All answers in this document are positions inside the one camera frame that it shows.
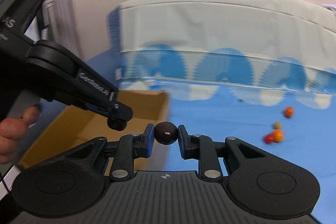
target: ribbed black plate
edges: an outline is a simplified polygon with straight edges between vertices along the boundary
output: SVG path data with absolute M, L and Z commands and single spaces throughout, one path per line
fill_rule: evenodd
M 21 213 L 13 224 L 318 224 L 306 215 L 267 220 L 240 209 L 219 183 L 200 180 L 194 171 L 137 172 L 113 183 L 92 208 L 67 218 L 43 219 Z

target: screw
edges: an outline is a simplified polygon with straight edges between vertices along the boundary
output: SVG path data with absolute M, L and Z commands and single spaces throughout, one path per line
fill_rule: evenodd
M 125 177 L 128 176 L 128 172 L 126 170 L 122 170 L 122 169 L 114 170 L 112 172 L 112 176 L 115 177 L 115 178 L 122 179 L 122 178 L 125 178 Z
M 204 175 L 210 179 L 215 179 L 215 178 L 218 178 L 221 173 L 217 170 L 206 170 L 204 172 Z

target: gray curtain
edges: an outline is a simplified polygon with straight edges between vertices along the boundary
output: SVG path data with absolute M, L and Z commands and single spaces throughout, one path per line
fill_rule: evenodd
M 55 0 L 53 10 L 57 24 L 52 27 L 57 28 L 57 42 L 83 59 L 72 0 Z

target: finger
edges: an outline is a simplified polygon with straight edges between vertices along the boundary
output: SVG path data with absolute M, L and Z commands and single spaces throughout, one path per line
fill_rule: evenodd
M 0 164 L 7 164 L 15 158 L 15 154 L 0 155 Z
M 40 109 L 36 106 L 28 108 L 23 114 L 23 121 L 26 124 L 37 123 L 40 118 Z
M 0 136 L 0 155 L 10 155 L 17 149 L 15 140 Z
M 0 123 L 0 136 L 13 140 L 22 139 L 27 130 L 28 126 L 23 119 L 7 118 Z

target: ball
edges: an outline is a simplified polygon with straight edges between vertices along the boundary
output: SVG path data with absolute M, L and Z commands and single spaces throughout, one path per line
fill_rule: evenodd
M 176 142 L 179 130 L 171 122 L 160 122 L 154 128 L 154 138 L 160 144 L 170 145 Z
M 294 114 L 294 109 L 291 106 L 289 106 L 285 109 L 283 114 L 285 115 L 286 118 L 291 118 Z
M 267 144 L 271 144 L 274 142 L 274 136 L 273 134 L 267 134 L 266 136 L 264 136 L 264 142 L 267 143 Z
M 284 140 L 284 133 L 282 132 L 281 129 L 275 129 L 273 131 L 273 137 L 276 143 L 280 143 Z
M 273 128 L 274 128 L 274 129 L 280 129 L 281 126 L 282 126 L 282 124 L 281 124 L 280 122 L 275 122 L 275 123 L 273 124 Z

